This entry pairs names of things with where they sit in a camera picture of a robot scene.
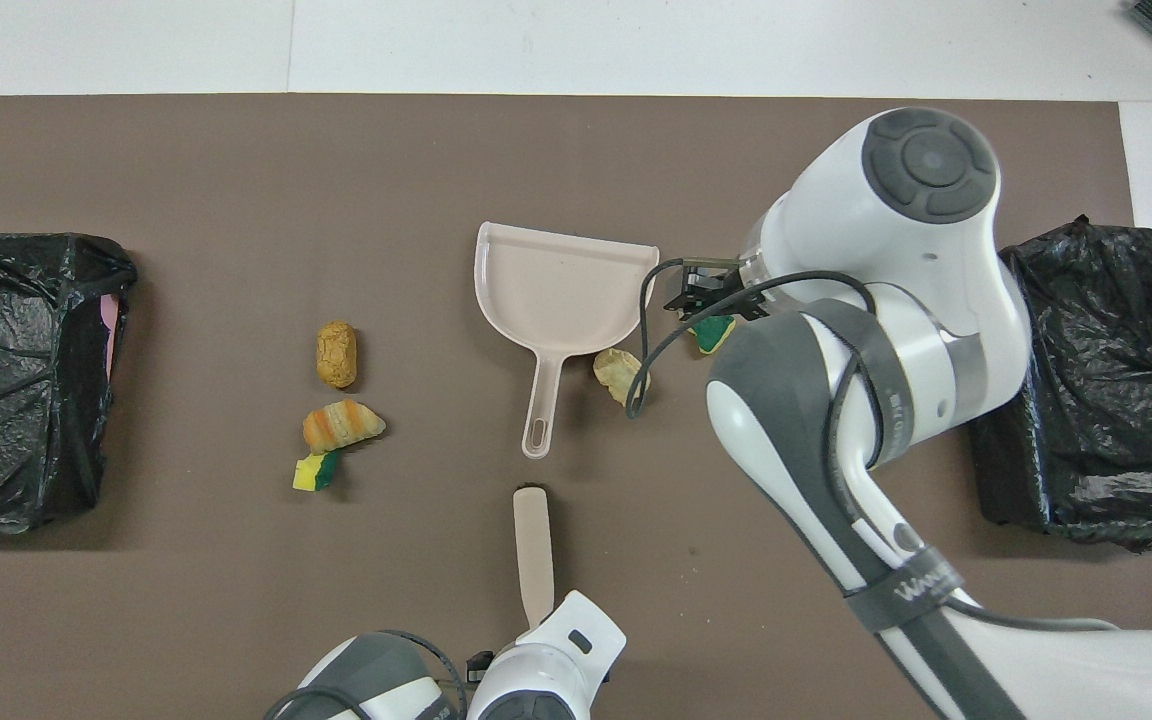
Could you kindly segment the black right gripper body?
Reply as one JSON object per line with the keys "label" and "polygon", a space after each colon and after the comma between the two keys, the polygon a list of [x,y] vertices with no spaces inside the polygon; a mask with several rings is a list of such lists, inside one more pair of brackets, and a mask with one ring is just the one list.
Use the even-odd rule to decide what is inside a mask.
{"label": "black right gripper body", "polygon": [[714,258],[685,258],[681,278],[681,319],[692,316],[719,301],[736,297],[730,306],[719,310],[717,316],[741,316],[746,323],[765,318],[761,293],[749,293],[740,275],[740,263]]}

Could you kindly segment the large green yellow sponge piece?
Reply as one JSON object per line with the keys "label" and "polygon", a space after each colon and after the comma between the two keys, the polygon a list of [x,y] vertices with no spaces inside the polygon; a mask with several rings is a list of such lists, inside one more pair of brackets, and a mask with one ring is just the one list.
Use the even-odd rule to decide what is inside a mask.
{"label": "large green yellow sponge piece", "polygon": [[704,319],[694,318],[687,332],[692,338],[696,350],[702,356],[708,356],[717,353],[723,341],[732,336],[736,325],[736,319],[732,314],[714,314]]}

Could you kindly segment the pale yellow pastry toy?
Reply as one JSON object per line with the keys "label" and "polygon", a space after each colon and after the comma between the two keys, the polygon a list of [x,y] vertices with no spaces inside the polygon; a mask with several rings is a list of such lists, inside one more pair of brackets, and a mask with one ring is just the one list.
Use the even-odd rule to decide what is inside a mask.
{"label": "pale yellow pastry toy", "polygon": [[607,388],[609,396],[617,404],[626,407],[628,392],[637,373],[641,372],[641,361],[622,348],[604,348],[596,354],[593,365],[594,378]]}

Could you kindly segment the beige plastic dustpan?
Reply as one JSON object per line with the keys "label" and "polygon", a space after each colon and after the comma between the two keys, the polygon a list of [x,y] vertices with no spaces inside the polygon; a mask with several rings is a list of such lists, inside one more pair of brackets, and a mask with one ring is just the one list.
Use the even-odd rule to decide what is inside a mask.
{"label": "beige plastic dustpan", "polygon": [[473,251],[477,305],[503,338],[535,355],[522,454],[550,454],[562,369],[639,327],[639,296],[658,247],[484,222]]}

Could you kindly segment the beige brush with black bristles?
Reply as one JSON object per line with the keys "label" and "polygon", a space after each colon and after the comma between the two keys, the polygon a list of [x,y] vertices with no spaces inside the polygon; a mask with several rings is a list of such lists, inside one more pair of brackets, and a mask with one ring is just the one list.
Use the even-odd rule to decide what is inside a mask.
{"label": "beige brush with black bristles", "polygon": [[540,486],[522,486],[511,495],[518,589],[526,626],[535,629],[556,606],[548,493]]}

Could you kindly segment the small yellow green sponge piece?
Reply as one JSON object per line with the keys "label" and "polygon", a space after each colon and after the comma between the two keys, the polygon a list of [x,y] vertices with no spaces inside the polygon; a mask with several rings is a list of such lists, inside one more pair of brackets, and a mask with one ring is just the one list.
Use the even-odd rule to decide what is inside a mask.
{"label": "small yellow green sponge piece", "polygon": [[324,454],[310,454],[301,458],[291,480],[291,488],[305,492],[319,492],[333,483],[342,450],[326,450]]}

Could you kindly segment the orange striped croissant toy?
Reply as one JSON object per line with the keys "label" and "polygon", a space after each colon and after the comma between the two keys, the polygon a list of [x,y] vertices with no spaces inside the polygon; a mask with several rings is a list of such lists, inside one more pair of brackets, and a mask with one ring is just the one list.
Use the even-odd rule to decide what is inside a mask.
{"label": "orange striped croissant toy", "polygon": [[308,414],[302,423],[303,439],[308,450],[314,455],[328,454],[329,450],[339,450],[378,437],[385,429],[387,420],[353,397],[323,406]]}

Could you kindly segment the brown bread roll toy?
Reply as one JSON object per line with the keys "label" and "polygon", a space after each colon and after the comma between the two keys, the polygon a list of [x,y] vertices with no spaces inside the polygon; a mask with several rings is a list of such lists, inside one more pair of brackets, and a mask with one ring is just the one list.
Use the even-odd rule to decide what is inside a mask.
{"label": "brown bread roll toy", "polygon": [[326,323],[317,329],[314,372],[329,387],[346,389],[358,372],[357,332],[348,323]]}

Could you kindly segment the black plastic bin bag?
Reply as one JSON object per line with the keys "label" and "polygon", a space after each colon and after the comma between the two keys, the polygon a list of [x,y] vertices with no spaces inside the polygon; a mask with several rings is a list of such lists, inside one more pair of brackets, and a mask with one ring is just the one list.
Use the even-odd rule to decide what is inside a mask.
{"label": "black plastic bin bag", "polygon": [[0,233],[0,533],[99,502],[113,402],[100,300],[141,278],[119,243],[81,233]]}
{"label": "black plastic bin bag", "polygon": [[1018,395],[968,427],[983,518],[1152,551],[1152,229],[1078,217],[1000,259],[1032,351]]}

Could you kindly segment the pink plastic bin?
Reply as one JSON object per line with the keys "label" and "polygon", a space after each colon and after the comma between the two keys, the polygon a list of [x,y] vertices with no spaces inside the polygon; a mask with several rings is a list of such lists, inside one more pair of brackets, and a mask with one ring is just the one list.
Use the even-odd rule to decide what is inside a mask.
{"label": "pink plastic bin", "polygon": [[120,328],[120,316],[122,316],[122,301],[119,300],[114,293],[105,293],[100,300],[100,316],[101,323],[106,332],[108,332],[108,338],[105,341],[104,350],[104,367],[106,381],[113,379],[113,369],[115,366],[115,355],[116,355],[116,342]]}

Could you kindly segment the brown table mat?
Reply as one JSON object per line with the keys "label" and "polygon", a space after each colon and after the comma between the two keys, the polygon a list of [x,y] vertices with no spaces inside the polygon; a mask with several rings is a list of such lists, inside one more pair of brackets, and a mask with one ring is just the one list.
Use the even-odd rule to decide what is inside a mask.
{"label": "brown table mat", "polygon": [[[934,720],[708,427],[682,338],[626,419],[568,361],[547,457],[535,361],[473,291],[484,222],[730,256],[884,100],[0,97],[0,232],[115,240],[129,296],[99,506],[0,535],[0,720],[252,720],[353,635],[454,662],[516,637],[511,493],[550,488],[559,585],[628,643],[598,720]],[[357,332],[346,389],[314,372]],[[306,415],[387,420],[291,488]]]}

